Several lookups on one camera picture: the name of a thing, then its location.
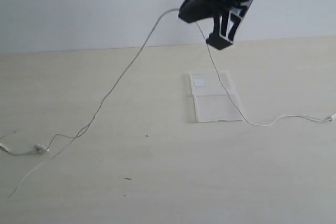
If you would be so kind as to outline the white wired earphones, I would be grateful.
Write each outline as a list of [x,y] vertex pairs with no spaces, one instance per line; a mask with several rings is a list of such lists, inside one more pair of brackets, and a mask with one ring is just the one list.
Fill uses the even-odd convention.
[[[156,30],[158,24],[160,23],[161,19],[166,16],[169,13],[172,12],[176,12],[178,11],[177,8],[172,8],[172,9],[168,9],[166,11],[164,11],[156,20],[156,22],[154,23],[154,26],[152,27],[151,31],[149,32],[149,34],[147,35],[144,43],[142,44],[142,46],[140,47],[139,51],[136,53],[136,55],[133,57],[133,59],[130,61],[130,63],[126,66],[126,68],[123,70],[123,72],[120,74],[120,76],[118,77],[118,79],[116,80],[116,82],[114,83],[114,85],[112,86],[112,88],[106,93],[106,95],[102,98],[97,110],[95,111],[95,113],[93,114],[91,120],[88,122],[88,124],[86,126],[84,126],[83,128],[81,128],[77,134],[75,136],[67,136],[64,134],[55,134],[53,135],[52,139],[50,140],[49,144],[47,146],[41,145],[41,144],[36,144],[33,146],[33,148],[30,151],[24,152],[24,153],[14,153],[11,151],[11,149],[9,149],[7,146],[5,146],[3,143],[1,143],[1,150],[4,151],[6,154],[10,155],[10,156],[29,156],[29,155],[44,155],[46,153],[48,153],[50,151],[50,148],[53,144],[53,142],[55,141],[56,138],[58,137],[62,137],[62,138],[67,138],[70,141],[61,149],[59,150],[56,154],[54,154],[51,158],[39,163],[37,166],[35,166],[32,170],[30,170],[27,174],[25,174],[21,180],[16,184],[16,186],[13,188],[13,190],[10,192],[10,194],[6,197],[6,199],[10,199],[18,190],[18,188],[20,187],[20,185],[22,184],[22,182],[30,175],[32,174],[34,171],[36,171],[37,169],[39,169],[40,167],[42,167],[43,165],[47,164],[47,162],[53,160],[54,158],[56,158],[58,155],[60,155],[62,152],[64,152],[66,150],[66,148],[71,145],[76,139],[82,137],[83,135],[86,134],[86,132],[89,130],[89,128],[91,127],[92,123],[95,121],[99,111],[101,110],[105,100],[108,98],[108,96],[111,95],[111,93],[115,90],[115,88],[117,87],[117,85],[119,84],[119,82],[121,81],[121,79],[125,76],[125,74],[128,72],[128,70],[131,68],[131,66],[135,63],[135,61],[138,59],[138,57],[140,56],[141,52],[143,51],[143,49],[145,48],[145,46],[147,45],[149,39],[151,38],[152,34],[154,33],[154,31]],[[218,81],[220,83],[220,85],[222,86],[222,88],[224,89],[226,95],[228,96],[231,104],[235,107],[235,109],[237,110],[237,112],[239,113],[239,115],[241,116],[241,118],[243,119],[243,121],[245,121],[247,124],[251,125],[251,126],[256,126],[256,127],[270,127],[273,124],[275,124],[276,122],[278,122],[281,119],[286,119],[286,118],[301,118],[304,120],[308,120],[314,123],[326,123],[326,122],[333,122],[335,121],[335,114],[333,115],[329,115],[324,119],[320,119],[320,118],[315,118],[312,116],[308,116],[308,115],[295,115],[295,114],[283,114],[278,116],[276,119],[274,119],[272,122],[270,122],[269,124],[256,124],[253,123],[251,121],[249,121],[244,113],[242,112],[242,110],[239,108],[238,104],[235,103],[235,101],[233,100],[229,90],[225,87],[222,79],[221,79],[221,74],[219,73],[219,70],[217,68],[217,65],[215,63],[215,60],[212,56],[211,50],[209,48],[209,45],[206,46],[207,51],[208,51],[208,55],[210,57],[210,60],[212,62],[212,65],[215,69]]]

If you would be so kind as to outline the clear plastic storage case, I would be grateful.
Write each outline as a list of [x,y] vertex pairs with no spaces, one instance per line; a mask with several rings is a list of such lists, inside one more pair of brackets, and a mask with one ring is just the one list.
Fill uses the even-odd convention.
[[196,122],[243,121],[239,94],[228,71],[190,72]]

